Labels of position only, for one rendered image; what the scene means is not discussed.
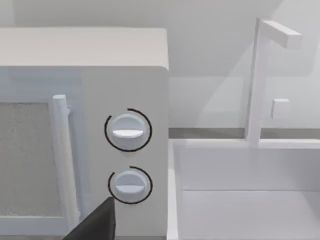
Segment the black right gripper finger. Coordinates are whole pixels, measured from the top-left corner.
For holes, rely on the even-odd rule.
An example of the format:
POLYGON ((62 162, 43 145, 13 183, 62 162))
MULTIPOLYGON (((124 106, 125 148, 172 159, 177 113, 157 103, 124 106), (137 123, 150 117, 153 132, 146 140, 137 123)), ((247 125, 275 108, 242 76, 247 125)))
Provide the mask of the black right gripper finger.
POLYGON ((115 199, 108 197, 62 240, 115 240, 115 199))

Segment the smaller white microwave knob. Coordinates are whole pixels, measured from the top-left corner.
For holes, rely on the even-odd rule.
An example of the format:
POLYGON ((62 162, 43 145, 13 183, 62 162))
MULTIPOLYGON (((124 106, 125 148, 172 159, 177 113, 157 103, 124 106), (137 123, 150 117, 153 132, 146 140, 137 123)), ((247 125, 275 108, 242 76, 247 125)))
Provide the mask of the smaller white microwave knob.
POLYGON ((133 203, 142 200, 149 184, 146 177, 137 171, 128 170, 117 174, 112 181, 115 196, 123 202, 133 203))

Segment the larger white microwave knob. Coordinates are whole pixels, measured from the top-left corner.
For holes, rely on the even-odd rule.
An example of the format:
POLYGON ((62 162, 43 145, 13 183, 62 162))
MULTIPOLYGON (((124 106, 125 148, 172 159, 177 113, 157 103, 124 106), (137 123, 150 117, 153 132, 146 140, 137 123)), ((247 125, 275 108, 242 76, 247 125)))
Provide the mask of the larger white microwave knob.
POLYGON ((111 120, 107 132, 117 147, 133 150, 144 144, 147 126, 141 117, 133 113, 125 113, 111 120))

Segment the pale microwave oven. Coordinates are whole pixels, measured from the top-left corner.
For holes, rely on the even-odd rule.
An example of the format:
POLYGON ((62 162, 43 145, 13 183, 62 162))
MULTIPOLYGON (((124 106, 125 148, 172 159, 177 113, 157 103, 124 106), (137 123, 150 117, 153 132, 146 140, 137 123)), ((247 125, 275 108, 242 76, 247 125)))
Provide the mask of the pale microwave oven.
POLYGON ((167 32, 125 27, 0 27, 0 239, 70 233, 55 95, 70 109, 80 223, 113 197, 115 240, 169 240, 167 32), (108 125, 122 114, 144 120, 141 147, 111 140, 108 125), (114 194, 113 180, 125 171, 146 177, 142 200, 114 194))

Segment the white sink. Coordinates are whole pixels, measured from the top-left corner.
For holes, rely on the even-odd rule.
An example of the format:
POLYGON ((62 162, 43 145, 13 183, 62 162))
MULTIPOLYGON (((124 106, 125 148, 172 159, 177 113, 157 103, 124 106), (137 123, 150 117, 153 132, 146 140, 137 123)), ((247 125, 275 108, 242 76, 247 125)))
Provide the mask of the white sink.
POLYGON ((320 140, 172 139, 178 240, 320 240, 320 140))

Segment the tall white tap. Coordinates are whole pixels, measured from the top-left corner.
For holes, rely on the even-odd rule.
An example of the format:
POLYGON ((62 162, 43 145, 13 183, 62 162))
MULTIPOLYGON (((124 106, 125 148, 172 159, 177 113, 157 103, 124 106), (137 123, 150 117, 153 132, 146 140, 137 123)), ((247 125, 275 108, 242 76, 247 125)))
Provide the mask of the tall white tap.
POLYGON ((274 20, 256 19, 245 127, 245 139, 251 148, 258 147, 261 139, 263 105, 272 42, 287 50, 299 50, 302 46, 303 35, 274 20))

